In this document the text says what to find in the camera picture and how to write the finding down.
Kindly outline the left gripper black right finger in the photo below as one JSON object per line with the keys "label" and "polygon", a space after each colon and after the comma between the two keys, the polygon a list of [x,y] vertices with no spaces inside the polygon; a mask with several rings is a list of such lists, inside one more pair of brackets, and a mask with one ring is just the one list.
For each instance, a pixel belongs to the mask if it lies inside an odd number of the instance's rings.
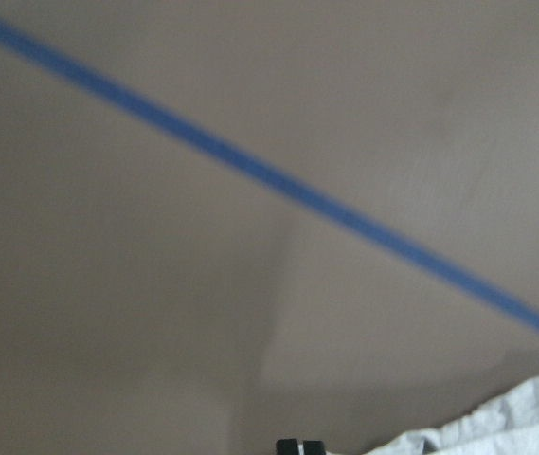
{"label": "left gripper black right finger", "polygon": [[325,455],[325,445],[319,440],[306,440],[302,443],[304,455]]}

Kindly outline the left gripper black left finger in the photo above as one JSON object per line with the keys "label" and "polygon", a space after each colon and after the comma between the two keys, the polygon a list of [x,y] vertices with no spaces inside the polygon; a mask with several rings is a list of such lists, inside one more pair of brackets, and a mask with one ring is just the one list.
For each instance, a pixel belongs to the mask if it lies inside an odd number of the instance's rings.
{"label": "left gripper black left finger", "polygon": [[277,455],[298,455],[297,439],[279,439],[276,441]]}

